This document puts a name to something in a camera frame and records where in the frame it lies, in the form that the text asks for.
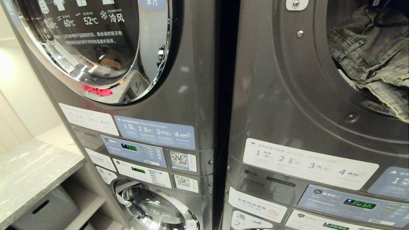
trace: gray storage box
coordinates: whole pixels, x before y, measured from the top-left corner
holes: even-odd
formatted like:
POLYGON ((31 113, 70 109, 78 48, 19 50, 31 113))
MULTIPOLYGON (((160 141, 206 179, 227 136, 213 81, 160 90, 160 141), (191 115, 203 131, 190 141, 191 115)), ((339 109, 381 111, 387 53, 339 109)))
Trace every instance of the gray storage box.
POLYGON ((11 226, 17 230, 63 230, 80 212, 59 185, 11 226))

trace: clothes dryer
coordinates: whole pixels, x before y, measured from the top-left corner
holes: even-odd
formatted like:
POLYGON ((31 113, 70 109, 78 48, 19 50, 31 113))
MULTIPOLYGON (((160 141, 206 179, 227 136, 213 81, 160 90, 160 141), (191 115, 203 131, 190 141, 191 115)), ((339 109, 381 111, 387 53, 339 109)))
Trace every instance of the clothes dryer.
POLYGON ((217 1, 2 4, 58 113, 133 226, 213 229, 232 80, 218 78, 217 1))
POLYGON ((221 229, 408 228, 408 124, 328 48, 327 27, 360 4, 241 1, 221 229))

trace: denim jeans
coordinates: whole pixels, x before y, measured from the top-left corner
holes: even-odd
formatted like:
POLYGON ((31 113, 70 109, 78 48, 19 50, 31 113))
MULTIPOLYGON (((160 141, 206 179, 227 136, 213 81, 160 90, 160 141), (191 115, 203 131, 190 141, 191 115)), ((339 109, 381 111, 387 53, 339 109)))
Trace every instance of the denim jeans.
MULTIPOLYGON (((375 27, 379 9, 363 6, 328 34, 331 56, 360 89, 368 89, 400 120, 409 123, 409 25, 375 27)), ((380 23, 405 21, 386 8, 380 23)))

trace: lg logo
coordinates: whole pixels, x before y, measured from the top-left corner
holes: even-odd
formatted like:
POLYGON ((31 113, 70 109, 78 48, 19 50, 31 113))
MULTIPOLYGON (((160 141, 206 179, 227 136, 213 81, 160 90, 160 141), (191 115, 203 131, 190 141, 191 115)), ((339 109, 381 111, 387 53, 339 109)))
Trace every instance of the lg logo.
POLYGON ((255 172, 252 172, 252 171, 249 171, 249 170, 244 170, 244 173, 245 174, 250 174, 250 175, 253 175, 253 176, 257 176, 257 173, 255 173, 255 172))

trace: digital display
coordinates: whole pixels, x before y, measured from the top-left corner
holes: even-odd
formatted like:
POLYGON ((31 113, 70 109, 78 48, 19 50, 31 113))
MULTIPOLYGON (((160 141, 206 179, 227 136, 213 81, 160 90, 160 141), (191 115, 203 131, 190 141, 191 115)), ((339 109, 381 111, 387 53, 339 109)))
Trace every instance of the digital display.
POLYGON ((137 172, 145 173, 145 170, 138 169, 138 168, 135 168, 135 167, 131 167, 131 168, 132 168, 132 170, 133 170, 133 171, 137 171, 137 172))
POLYGON ((324 223, 322 226, 328 227, 328 228, 334 228, 334 229, 341 229, 341 230, 348 230, 349 229, 347 227, 342 227, 342 226, 331 224, 331 223, 324 223))
POLYGON ((352 199, 347 199, 346 201, 344 201, 344 204, 352 205, 352 206, 356 206, 356 207, 363 207, 363 208, 367 208, 367 209, 373 209, 376 206, 376 204, 366 203, 366 202, 362 202, 362 201, 356 201, 356 200, 352 200, 352 199))
POLYGON ((124 149, 130 149, 130 150, 133 150, 133 151, 138 151, 138 150, 136 149, 136 147, 133 146, 133 145, 121 144, 121 146, 122 146, 122 148, 124 148, 124 149))

